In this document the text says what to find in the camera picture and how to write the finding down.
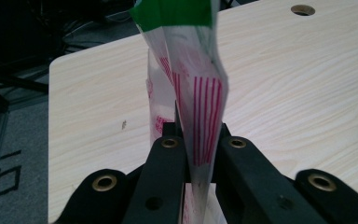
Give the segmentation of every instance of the table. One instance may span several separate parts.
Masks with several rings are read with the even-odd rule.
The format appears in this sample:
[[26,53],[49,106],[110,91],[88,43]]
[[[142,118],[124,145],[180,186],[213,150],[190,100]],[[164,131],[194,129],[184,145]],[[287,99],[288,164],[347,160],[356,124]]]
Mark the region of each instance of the table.
[[[298,4],[315,13],[294,14]],[[218,48],[231,132],[284,175],[317,168],[358,191],[358,1],[262,0],[222,11]],[[87,175],[145,162],[146,55],[136,35],[52,63],[49,222]]]

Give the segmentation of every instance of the floor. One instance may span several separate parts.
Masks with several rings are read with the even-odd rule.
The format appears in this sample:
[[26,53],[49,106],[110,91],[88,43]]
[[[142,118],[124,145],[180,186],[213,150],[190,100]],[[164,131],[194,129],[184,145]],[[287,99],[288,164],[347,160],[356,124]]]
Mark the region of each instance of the floor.
[[[107,24],[85,22],[68,33],[66,53],[139,34],[128,12],[107,18]],[[48,74],[38,81],[48,83]],[[22,89],[2,94],[11,102],[30,95],[34,99],[12,106],[8,113],[0,152],[0,223],[47,223],[48,97]]]

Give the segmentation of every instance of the wood grain surface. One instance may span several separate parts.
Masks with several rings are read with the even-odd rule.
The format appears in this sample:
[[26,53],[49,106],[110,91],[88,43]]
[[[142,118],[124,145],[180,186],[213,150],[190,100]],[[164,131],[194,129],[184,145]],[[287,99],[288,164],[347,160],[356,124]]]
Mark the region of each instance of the wood grain surface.
[[[299,4],[315,14],[294,14]],[[358,1],[262,0],[222,11],[218,48],[231,133],[284,175],[322,169],[358,191]],[[145,162],[146,56],[136,35],[51,65],[49,222],[87,175]]]

